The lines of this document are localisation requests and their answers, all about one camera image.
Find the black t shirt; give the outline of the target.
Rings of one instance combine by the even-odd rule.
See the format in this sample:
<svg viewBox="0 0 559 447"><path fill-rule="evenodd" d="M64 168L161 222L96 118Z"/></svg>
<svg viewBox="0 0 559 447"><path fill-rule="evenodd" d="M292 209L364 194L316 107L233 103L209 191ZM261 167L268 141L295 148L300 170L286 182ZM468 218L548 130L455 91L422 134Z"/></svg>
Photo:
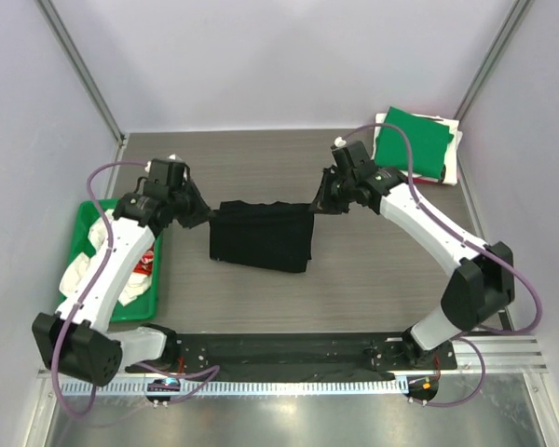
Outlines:
<svg viewBox="0 0 559 447"><path fill-rule="evenodd" d="M300 274L312 260L313 230L307 203L226 201L210 219L209 255L214 261Z"/></svg>

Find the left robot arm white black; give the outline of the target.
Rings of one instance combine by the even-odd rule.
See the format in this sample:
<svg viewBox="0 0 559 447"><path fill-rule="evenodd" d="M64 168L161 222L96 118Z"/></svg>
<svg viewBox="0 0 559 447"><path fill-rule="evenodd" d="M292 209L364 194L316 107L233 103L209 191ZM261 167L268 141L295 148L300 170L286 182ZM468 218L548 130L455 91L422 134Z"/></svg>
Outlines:
<svg viewBox="0 0 559 447"><path fill-rule="evenodd" d="M179 362L177 334L170 329L145 324L133 331L108 331L134 267L162 231L173 222L194 228L211 216L180 158L154 158L145 166L141 189L126 193L113 215L103 219L104 244L72 296L53 314L38 314L32 324L40 356L54 380L64 374L106 386L119 371L140 362L149 361L162 372Z"/></svg>

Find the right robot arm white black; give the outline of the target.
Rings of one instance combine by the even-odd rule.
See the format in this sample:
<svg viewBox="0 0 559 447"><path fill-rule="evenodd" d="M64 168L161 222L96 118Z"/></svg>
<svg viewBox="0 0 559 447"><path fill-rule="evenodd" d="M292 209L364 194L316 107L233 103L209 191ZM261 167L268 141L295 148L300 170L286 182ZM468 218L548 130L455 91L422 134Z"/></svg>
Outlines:
<svg viewBox="0 0 559 447"><path fill-rule="evenodd" d="M402 333L403 361L422 368L435 351L470 332L515 298L511 249L465 232L430 204L395 168L379 168L360 141L333 146L311 204L318 214L343 214L357 203L398 225L439 264L449 280L439 305Z"/></svg>

